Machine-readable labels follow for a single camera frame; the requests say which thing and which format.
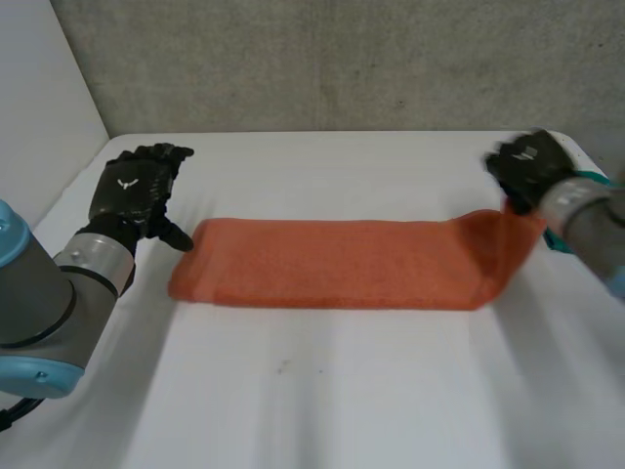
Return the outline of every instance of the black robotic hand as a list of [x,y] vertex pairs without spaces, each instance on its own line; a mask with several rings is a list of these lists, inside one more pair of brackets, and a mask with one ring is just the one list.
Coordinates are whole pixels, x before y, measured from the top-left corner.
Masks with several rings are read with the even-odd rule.
[[575,177],[570,156],[546,130],[501,144],[484,162],[520,215],[535,209],[553,185]]
[[165,216],[181,163],[193,150],[171,144],[123,151],[106,164],[80,233],[108,235],[133,254],[142,237],[158,237],[181,251],[193,241]]

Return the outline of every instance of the gray concrete wall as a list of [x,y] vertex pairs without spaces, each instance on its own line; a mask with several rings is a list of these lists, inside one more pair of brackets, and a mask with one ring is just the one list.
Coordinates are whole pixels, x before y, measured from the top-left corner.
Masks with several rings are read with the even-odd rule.
[[52,4],[111,136],[540,125],[620,154],[622,0]]

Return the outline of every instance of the white table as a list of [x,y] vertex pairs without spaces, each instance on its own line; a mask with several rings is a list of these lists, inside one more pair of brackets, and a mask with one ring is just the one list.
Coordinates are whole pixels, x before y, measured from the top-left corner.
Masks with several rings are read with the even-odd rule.
[[[156,142],[195,149],[169,204],[189,233],[209,217],[444,220],[498,207],[480,158],[511,135],[119,137],[35,232],[60,250],[104,163]],[[625,311],[542,241],[473,313],[176,303],[166,284],[179,257],[141,244],[85,378],[0,435],[0,467],[625,467]]]

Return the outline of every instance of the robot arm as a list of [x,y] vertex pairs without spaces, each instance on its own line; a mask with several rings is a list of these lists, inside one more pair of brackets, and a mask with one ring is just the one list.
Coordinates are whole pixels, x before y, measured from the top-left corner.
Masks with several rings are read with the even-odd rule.
[[625,298],[625,190],[577,177],[544,130],[502,144],[485,164],[517,213],[537,209],[609,292]]
[[54,260],[0,202],[0,391],[34,400],[71,393],[115,302],[132,283],[138,241],[159,237],[192,249],[191,239],[165,217],[179,167],[192,154],[159,144],[110,161],[89,224]]

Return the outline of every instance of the orange towel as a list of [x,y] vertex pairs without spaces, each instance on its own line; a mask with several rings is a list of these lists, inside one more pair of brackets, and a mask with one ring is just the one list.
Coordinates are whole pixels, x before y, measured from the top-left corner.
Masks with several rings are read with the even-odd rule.
[[446,222],[205,220],[169,294],[233,306],[474,310],[503,290],[543,230],[509,208]]

